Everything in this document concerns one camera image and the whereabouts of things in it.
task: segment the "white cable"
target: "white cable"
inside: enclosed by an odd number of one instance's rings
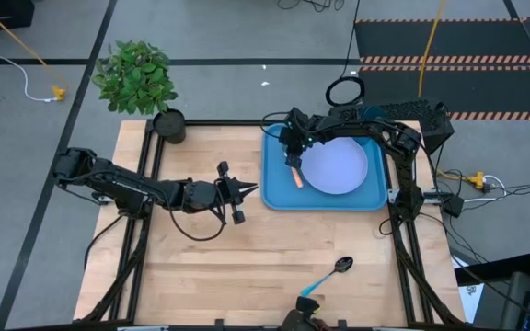
[[[0,56],[0,59],[9,63],[9,64],[12,64],[13,66],[15,66],[17,69],[21,70],[22,71],[22,74],[24,74],[24,94],[26,95],[26,97],[28,97],[30,100],[34,100],[34,101],[41,101],[41,102],[51,102],[51,101],[57,101],[57,98],[56,97],[52,97],[52,98],[35,98],[31,95],[28,94],[28,73],[26,73],[26,70],[24,70],[24,68],[22,68],[21,66],[19,66],[17,63],[14,63],[13,61],[3,57],[3,56]]]
[[[494,200],[498,200],[500,198],[504,198],[506,197],[507,193],[506,193],[506,187],[504,186],[504,184],[502,184],[502,181],[497,179],[495,176],[493,175],[486,175],[484,176],[484,182],[486,182],[486,178],[492,178],[494,180],[496,180],[502,187],[502,191],[504,192],[504,195],[501,196],[501,197],[498,197],[498,198],[476,198],[476,199],[469,199],[469,200],[464,200],[464,202],[478,202],[478,201],[494,201]]]

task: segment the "blue spoon handle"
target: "blue spoon handle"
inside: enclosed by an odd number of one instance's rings
[[[315,290],[318,287],[318,285],[322,284],[322,282],[327,280],[328,277],[330,277],[330,275],[332,275],[333,273],[334,272],[329,273],[327,276],[323,277],[321,280],[303,289],[300,295],[302,295],[303,297],[307,297],[308,295],[310,295],[310,293],[312,293],[313,290]]]

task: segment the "yellow connector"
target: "yellow connector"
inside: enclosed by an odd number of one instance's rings
[[[484,173],[478,171],[475,176],[466,177],[467,180],[474,185],[476,189],[484,188]]]
[[[59,86],[52,86],[52,93],[54,94],[54,97],[56,97],[57,101],[63,101],[66,90],[60,88]]]

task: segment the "green plant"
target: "green plant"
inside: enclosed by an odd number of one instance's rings
[[[168,57],[144,41],[116,41],[116,45],[118,53],[112,53],[110,44],[110,57],[96,61],[98,74],[92,81],[101,90],[99,99],[109,100],[109,111],[167,112],[167,101],[178,96],[167,76]]]

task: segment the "black plant pot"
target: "black plant pot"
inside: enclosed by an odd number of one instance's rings
[[[156,134],[169,143],[181,143],[185,140],[185,118],[179,110],[171,108],[166,113],[156,114],[153,128]]]

